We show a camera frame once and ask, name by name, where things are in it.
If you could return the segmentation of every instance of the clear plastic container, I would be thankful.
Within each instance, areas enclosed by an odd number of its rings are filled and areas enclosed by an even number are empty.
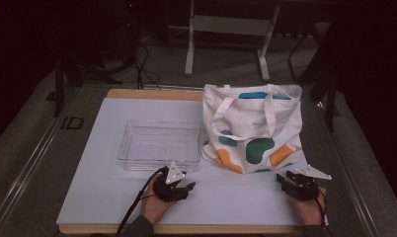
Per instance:
[[[158,170],[174,161],[180,170],[199,168],[199,124],[130,120],[125,127],[119,159],[126,170]]]

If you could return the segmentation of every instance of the black cable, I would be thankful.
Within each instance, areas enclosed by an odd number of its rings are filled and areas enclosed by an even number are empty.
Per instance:
[[[312,193],[312,191],[310,190],[310,188],[309,188],[306,184],[303,184],[303,185],[306,187],[306,189],[307,189],[307,190],[309,191],[309,193],[312,195],[313,199],[315,200],[316,204],[317,204],[318,207],[319,207],[319,212],[321,213],[321,218],[322,218],[322,223],[321,223],[322,228],[326,229],[327,232],[328,232],[328,234],[329,234],[331,237],[334,237],[334,234],[332,233],[331,229],[329,228],[329,225],[326,225],[326,224],[325,224],[325,215],[326,215],[326,213],[327,213],[327,207],[328,207],[326,196],[324,195],[324,193],[322,193],[321,190],[318,190],[318,192],[319,192],[319,193],[322,195],[322,197],[324,198],[325,208],[323,208],[322,205],[321,205],[321,203],[320,203],[319,200],[318,200],[318,197],[315,196],[315,194]]]
[[[155,171],[155,173],[153,173],[153,175],[151,177],[149,177],[149,179],[147,180],[147,182],[145,183],[143,188],[137,194],[137,197],[134,200],[133,204],[130,206],[130,208],[128,209],[127,213],[125,214],[124,219],[122,220],[121,224],[119,225],[119,229],[118,229],[118,232],[116,233],[116,236],[119,236],[121,234],[121,231],[124,228],[125,223],[127,222],[127,220],[130,217],[131,213],[134,211],[134,209],[136,208],[137,204],[142,200],[142,195],[143,195],[143,192],[146,190],[146,187],[149,185],[149,183],[152,181],[152,179],[158,173],[163,172],[164,169],[165,169],[165,167]]]

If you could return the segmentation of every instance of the hand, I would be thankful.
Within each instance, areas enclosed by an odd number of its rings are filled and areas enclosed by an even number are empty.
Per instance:
[[[319,187],[319,190],[326,196],[327,190],[325,188]],[[314,199],[312,200],[297,200],[290,197],[291,202],[293,202],[296,208],[297,215],[304,225],[321,225],[322,218],[319,206]],[[319,194],[318,201],[322,206],[322,211],[325,211],[326,202],[322,194]]]
[[[155,176],[149,183],[146,192],[143,194],[144,200],[142,201],[142,208],[140,210],[140,214],[146,217],[153,225],[161,221],[165,212],[177,203],[176,201],[166,202],[155,196],[153,183],[155,183],[159,176]]]

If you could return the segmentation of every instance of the orange pattern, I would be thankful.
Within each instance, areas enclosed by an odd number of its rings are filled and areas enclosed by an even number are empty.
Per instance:
[[[287,145],[284,145],[270,156],[270,163],[272,163],[272,166],[275,167],[291,153],[293,153],[293,150]]]
[[[219,156],[216,158],[213,158],[213,160],[215,162],[219,163],[220,165],[226,166],[229,169],[232,169],[240,174],[244,174],[244,170],[242,169],[242,167],[232,163],[232,161],[230,160],[229,152],[227,150],[218,149],[216,152],[217,152],[217,155],[219,155]]]

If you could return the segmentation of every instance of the sleeve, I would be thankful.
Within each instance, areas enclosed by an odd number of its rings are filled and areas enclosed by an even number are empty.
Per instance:
[[[143,215],[139,215],[125,228],[119,237],[152,237],[153,233],[152,223]]]
[[[304,225],[302,229],[303,237],[326,237],[325,230],[320,225]]]

